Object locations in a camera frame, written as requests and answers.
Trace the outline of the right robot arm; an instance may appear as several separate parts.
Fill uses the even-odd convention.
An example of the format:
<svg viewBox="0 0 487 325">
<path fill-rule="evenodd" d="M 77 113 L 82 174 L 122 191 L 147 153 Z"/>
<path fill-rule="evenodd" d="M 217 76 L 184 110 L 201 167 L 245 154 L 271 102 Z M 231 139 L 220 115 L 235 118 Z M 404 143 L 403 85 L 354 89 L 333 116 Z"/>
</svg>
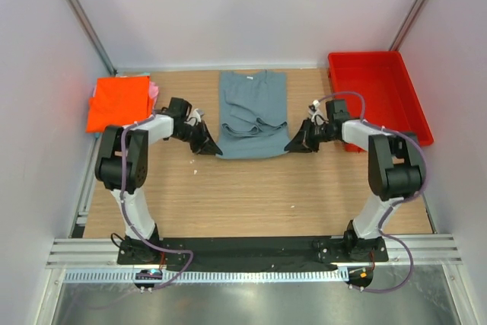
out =
<svg viewBox="0 0 487 325">
<path fill-rule="evenodd" d="M 425 159 L 415 134 L 378 127 L 363 117 L 350 116 L 343 99 L 319 101 L 309 107 L 309 117 L 285 146 L 289 153 L 317 152 L 324 142 L 352 144 L 368 154 L 368 186 L 371 195 L 342 237 L 316 241 L 324 263 L 386 262 L 383 228 L 397 208 L 414 199 L 426 182 Z"/>
</svg>

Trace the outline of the grey-blue t shirt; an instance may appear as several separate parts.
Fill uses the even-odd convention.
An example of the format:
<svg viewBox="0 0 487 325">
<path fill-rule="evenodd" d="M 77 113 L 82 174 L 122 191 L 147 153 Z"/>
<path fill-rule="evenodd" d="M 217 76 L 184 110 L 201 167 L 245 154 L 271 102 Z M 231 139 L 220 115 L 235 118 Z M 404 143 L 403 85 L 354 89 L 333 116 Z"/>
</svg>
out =
<svg viewBox="0 0 487 325">
<path fill-rule="evenodd" d="M 253 160 L 284 155 L 288 135 L 287 77 L 264 70 L 224 71 L 219 79 L 221 159 Z"/>
</svg>

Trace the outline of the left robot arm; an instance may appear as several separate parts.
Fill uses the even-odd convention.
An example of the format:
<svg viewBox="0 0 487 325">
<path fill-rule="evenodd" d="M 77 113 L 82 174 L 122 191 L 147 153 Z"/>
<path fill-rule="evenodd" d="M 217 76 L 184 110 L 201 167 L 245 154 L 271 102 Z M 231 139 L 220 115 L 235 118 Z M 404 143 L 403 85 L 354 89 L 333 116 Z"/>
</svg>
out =
<svg viewBox="0 0 487 325">
<path fill-rule="evenodd" d="M 188 143 L 195 155 L 222 154 L 203 120 L 203 112 L 178 97 L 140 122 L 108 126 L 101 136 L 94 174 L 110 191 L 123 217 L 125 235 L 110 236 L 119 248 L 119 264 L 152 264 L 167 252 L 161 247 L 143 185 L 148 176 L 149 146 L 169 139 Z"/>
</svg>

